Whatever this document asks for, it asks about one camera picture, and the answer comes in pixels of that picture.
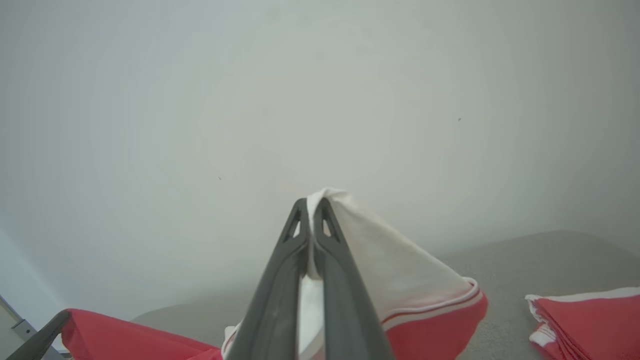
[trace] folded towel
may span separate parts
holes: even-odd
[[[640,359],[640,287],[525,299],[540,323],[529,341],[547,359]]]

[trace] red fabric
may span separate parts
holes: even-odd
[[[222,360],[220,349],[183,336],[78,309],[62,330],[76,360]]]
[[[471,306],[402,323],[386,334],[396,360],[453,360],[465,349],[486,314],[485,295]]]
[[[557,339],[537,347],[550,360],[640,359],[640,295],[615,299],[536,301]]]

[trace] cloth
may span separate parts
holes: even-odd
[[[488,302],[475,280],[458,275],[342,190],[307,197],[311,229],[323,197],[332,204],[396,359],[455,359],[486,314]],[[323,284],[313,264],[308,272],[300,288],[298,348],[304,360],[321,356],[324,343]],[[223,356],[238,328],[225,337]]]
[[[91,311],[67,309],[62,342],[76,360],[222,360],[220,349]]]
[[[640,288],[525,299],[540,323],[529,341],[547,359],[640,359]]]

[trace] red and white towel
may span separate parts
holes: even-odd
[[[640,359],[640,287],[525,299],[540,322],[529,341],[547,359]]]
[[[396,359],[455,359],[486,314],[488,302],[476,281],[458,275],[342,190],[325,188],[307,197],[312,229],[323,197],[331,201]],[[321,357],[324,344],[323,284],[310,263],[311,276],[301,284],[301,360]],[[223,356],[238,328],[225,331]]]

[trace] white wall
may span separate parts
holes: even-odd
[[[3,1],[0,224],[65,304],[122,318],[255,282],[326,185],[436,253],[553,229],[640,252],[639,14]]]

